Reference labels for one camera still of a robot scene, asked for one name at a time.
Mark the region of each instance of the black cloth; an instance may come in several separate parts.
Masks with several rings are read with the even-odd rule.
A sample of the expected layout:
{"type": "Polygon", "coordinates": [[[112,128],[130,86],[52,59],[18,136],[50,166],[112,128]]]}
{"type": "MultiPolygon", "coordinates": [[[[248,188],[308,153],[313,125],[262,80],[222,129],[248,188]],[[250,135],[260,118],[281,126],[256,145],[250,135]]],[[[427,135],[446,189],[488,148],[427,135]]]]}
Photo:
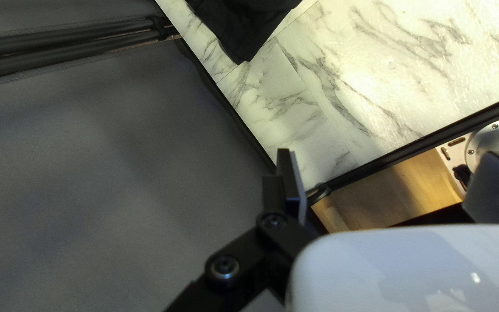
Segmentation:
{"type": "Polygon", "coordinates": [[[186,0],[236,63],[250,61],[301,0],[186,0]]]}

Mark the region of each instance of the white marble surface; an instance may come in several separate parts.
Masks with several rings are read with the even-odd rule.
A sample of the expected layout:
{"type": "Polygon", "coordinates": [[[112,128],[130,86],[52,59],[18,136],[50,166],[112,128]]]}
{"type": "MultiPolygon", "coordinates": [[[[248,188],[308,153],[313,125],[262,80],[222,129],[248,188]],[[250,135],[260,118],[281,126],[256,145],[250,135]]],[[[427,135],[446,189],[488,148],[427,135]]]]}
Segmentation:
{"type": "Polygon", "coordinates": [[[499,101],[496,0],[320,0],[276,38],[360,165],[499,101]]]}
{"type": "Polygon", "coordinates": [[[304,188],[357,167],[276,39],[217,85],[273,161],[278,148],[295,151],[304,188]]]}
{"type": "Polygon", "coordinates": [[[236,67],[184,0],[156,0],[306,188],[499,101],[499,0],[303,0],[236,67]]]}
{"type": "MultiPolygon", "coordinates": [[[[221,49],[217,37],[194,15],[185,0],[156,0],[156,2],[178,32],[180,32],[215,82],[220,81],[232,69],[236,68],[236,64],[221,49]]],[[[316,2],[317,0],[302,0],[282,20],[269,40],[316,2]]]]}

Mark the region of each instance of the gray fabric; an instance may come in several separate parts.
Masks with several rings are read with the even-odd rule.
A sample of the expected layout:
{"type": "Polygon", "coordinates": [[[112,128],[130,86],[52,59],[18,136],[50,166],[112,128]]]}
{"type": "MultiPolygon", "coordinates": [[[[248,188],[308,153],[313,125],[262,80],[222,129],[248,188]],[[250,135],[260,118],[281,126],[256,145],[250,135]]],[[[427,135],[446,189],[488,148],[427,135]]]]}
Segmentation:
{"type": "Polygon", "coordinates": [[[150,0],[0,0],[0,37],[155,14],[150,0]]]}
{"type": "Polygon", "coordinates": [[[1,78],[0,311],[164,309],[265,173],[172,42],[1,78]]]}

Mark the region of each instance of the metal rod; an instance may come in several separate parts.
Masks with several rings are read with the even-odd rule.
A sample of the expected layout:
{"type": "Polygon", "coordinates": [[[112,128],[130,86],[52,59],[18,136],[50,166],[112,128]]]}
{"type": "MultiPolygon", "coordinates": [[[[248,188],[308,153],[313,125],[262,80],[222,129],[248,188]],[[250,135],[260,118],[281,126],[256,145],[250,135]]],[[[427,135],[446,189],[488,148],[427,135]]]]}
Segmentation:
{"type": "Polygon", "coordinates": [[[136,19],[134,21],[112,22],[56,31],[2,37],[0,38],[0,55],[82,42],[128,32],[142,31],[154,27],[154,18],[144,18],[136,19]]]}
{"type": "Polygon", "coordinates": [[[499,120],[499,102],[411,142],[404,147],[398,148],[391,153],[370,161],[357,169],[344,173],[337,178],[323,183],[323,185],[328,186],[331,190],[342,188],[350,183],[361,180],[382,169],[426,152],[429,149],[444,144],[452,139],[459,138],[464,134],[482,128],[497,120],[499,120]]]}
{"type": "Polygon", "coordinates": [[[131,46],[163,37],[158,30],[74,44],[37,52],[0,57],[0,76],[69,60],[98,55],[106,51],[131,46]]]}

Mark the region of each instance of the wooden surface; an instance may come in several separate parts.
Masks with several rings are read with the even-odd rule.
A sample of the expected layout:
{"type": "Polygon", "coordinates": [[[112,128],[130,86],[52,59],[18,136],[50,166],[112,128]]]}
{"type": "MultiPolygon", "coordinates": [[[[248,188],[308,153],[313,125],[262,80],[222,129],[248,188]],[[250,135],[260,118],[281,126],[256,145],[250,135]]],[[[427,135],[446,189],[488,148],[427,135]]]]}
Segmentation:
{"type": "Polygon", "coordinates": [[[462,202],[436,150],[334,191],[313,206],[332,233],[384,228],[462,202]]]}

